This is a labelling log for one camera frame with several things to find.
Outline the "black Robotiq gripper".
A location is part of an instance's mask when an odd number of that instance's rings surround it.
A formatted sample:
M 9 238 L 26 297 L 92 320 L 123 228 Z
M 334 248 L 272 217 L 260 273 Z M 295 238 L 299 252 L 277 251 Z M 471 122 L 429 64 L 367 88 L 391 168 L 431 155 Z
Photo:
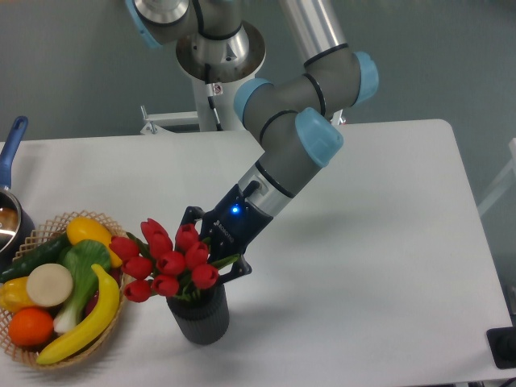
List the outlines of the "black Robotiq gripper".
M 181 226 L 202 221 L 200 239 L 209 239 L 210 263 L 238 255 L 231 270 L 218 278 L 218 285 L 252 273 L 252 266 L 243 254 L 273 220 L 248 201 L 258 188 L 258 183 L 249 183 L 244 190 L 234 185 L 212 210 L 204 214 L 199 206 L 187 206 L 182 216 Z

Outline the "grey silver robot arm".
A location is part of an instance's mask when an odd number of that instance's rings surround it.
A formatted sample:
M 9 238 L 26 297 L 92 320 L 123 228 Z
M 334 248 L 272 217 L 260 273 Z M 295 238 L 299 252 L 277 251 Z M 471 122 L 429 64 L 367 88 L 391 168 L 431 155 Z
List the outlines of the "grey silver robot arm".
M 152 47 L 175 43 L 196 86 L 199 127 L 249 131 L 262 156 L 211 211 L 187 208 L 183 223 L 201 223 L 218 264 L 235 257 L 225 283 L 248 275 L 248 245 L 341 149 L 339 112 L 372 97 L 378 72 L 370 55 L 353 52 L 328 1 L 280 4 L 304 72 L 274 85 L 258 78 L 261 34 L 239 1 L 129 1 L 137 31 Z

